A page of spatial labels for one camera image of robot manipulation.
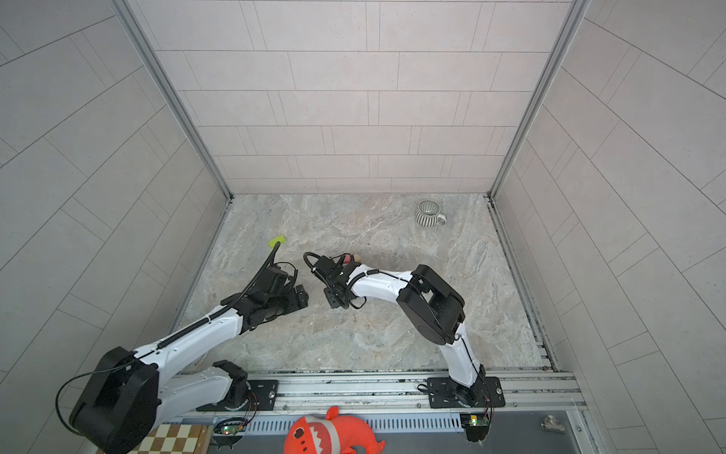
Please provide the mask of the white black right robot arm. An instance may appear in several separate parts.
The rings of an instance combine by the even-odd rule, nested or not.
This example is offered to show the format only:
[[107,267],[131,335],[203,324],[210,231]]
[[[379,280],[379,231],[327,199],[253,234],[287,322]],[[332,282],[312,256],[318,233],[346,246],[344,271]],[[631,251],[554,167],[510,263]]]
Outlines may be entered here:
[[470,346],[464,299],[429,266],[391,272],[364,265],[349,253],[326,257],[310,252],[304,254],[304,263],[325,285],[331,308],[357,308],[355,299],[395,303],[426,340],[439,346],[448,377],[429,378],[418,386],[433,409],[483,409],[491,414],[506,406],[499,378],[486,375]]

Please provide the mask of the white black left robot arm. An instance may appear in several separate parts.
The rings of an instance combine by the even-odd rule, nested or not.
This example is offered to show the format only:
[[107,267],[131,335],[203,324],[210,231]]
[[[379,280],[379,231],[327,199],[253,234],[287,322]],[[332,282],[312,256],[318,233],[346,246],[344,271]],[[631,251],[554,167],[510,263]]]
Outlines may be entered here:
[[248,374],[232,361],[216,361],[198,373],[185,369],[218,345],[306,308],[308,295],[297,277],[266,264],[243,291],[191,325],[151,344],[107,352],[85,374],[88,382],[64,418],[66,429],[106,453],[128,453],[153,429],[191,410],[251,408]]

